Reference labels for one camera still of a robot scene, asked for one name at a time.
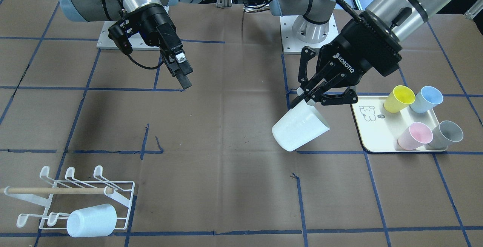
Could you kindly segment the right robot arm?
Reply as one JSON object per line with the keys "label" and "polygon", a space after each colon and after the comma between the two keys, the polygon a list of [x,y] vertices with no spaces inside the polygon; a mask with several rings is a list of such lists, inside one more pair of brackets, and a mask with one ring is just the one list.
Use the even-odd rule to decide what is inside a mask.
{"label": "right robot arm", "polygon": [[73,22],[112,20],[108,37],[128,57],[133,51],[129,38],[140,35],[149,47],[158,47],[165,64],[183,89],[191,87],[192,67],[177,29],[165,9],[176,0],[59,0],[64,15]]}

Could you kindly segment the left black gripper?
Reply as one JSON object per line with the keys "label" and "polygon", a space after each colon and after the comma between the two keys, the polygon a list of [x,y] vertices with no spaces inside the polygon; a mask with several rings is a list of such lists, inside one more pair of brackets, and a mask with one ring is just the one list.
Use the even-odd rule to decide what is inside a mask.
{"label": "left black gripper", "polygon": [[[388,76],[399,69],[402,47],[389,35],[388,27],[366,11],[360,18],[350,20],[333,41],[318,51],[311,47],[302,49],[298,73],[302,92],[290,103],[291,109],[309,100],[324,106],[357,103],[358,96],[349,86],[357,85],[367,71],[374,68],[380,75]],[[308,62],[315,55],[315,74],[308,78]],[[341,94],[325,94],[331,88],[343,87],[348,88]]]}

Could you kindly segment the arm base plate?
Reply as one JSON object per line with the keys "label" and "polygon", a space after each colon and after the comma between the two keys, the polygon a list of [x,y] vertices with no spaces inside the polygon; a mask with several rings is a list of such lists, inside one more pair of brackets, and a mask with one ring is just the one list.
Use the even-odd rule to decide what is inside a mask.
{"label": "arm base plate", "polygon": [[[128,13],[126,12],[124,9],[121,11],[120,13],[120,19],[122,19],[122,16],[124,13]],[[99,49],[110,49],[110,50],[116,50],[118,49],[116,44],[113,42],[112,39],[109,38],[109,33],[108,33],[108,29],[110,26],[112,26],[116,21],[112,20],[112,21],[106,21],[102,27],[102,31],[101,31],[101,34],[99,36],[99,39],[98,39],[98,44],[97,44],[97,47]],[[130,42],[133,46],[133,51],[159,51],[159,47],[146,47],[146,48],[135,48],[135,43],[138,43],[140,40],[139,38],[139,35],[133,35],[130,37]]]}
{"label": "arm base plate", "polygon": [[284,54],[300,54],[305,46],[319,49],[338,35],[334,15],[322,25],[309,23],[303,16],[281,16],[280,27]]}

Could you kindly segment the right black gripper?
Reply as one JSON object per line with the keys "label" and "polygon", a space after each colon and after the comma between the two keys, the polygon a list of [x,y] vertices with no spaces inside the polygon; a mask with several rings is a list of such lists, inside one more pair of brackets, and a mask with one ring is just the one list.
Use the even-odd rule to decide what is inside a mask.
{"label": "right black gripper", "polygon": [[122,19],[134,19],[142,25],[142,37],[150,47],[159,47],[169,72],[176,77],[183,89],[192,86],[188,74],[193,69],[186,59],[183,44],[176,34],[176,27],[162,5],[150,4],[131,13],[124,13]]}

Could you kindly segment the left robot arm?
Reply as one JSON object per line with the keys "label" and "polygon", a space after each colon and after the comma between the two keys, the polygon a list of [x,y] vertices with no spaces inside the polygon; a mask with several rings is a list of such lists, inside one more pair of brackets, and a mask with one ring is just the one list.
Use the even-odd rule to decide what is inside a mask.
{"label": "left robot arm", "polygon": [[352,89],[371,68],[388,76],[399,68],[401,46],[409,35],[452,0],[373,0],[356,13],[343,0],[270,0],[275,16],[298,16],[303,24],[326,27],[336,4],[352,16],[330,43],[303,47],[300,102],[342,105],[357,102]]}

